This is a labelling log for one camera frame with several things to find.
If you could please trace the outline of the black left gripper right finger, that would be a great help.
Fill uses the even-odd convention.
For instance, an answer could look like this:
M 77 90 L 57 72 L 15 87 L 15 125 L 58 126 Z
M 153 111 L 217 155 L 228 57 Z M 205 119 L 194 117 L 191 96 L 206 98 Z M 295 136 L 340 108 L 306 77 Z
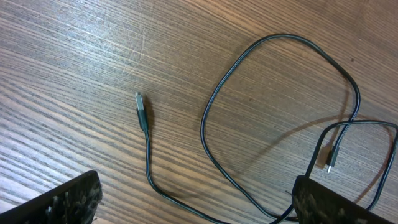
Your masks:
M 392 224 L 304 175 L 296 178 L 292 204 L 300 224 Z

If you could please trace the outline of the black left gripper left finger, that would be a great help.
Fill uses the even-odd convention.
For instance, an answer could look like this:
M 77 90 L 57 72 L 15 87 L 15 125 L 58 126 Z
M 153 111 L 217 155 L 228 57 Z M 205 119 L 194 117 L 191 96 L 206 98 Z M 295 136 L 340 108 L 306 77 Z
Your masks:
M 103 198 L 100 178 L 88 171 L 1 214 L 1 224 L 92 223 Z

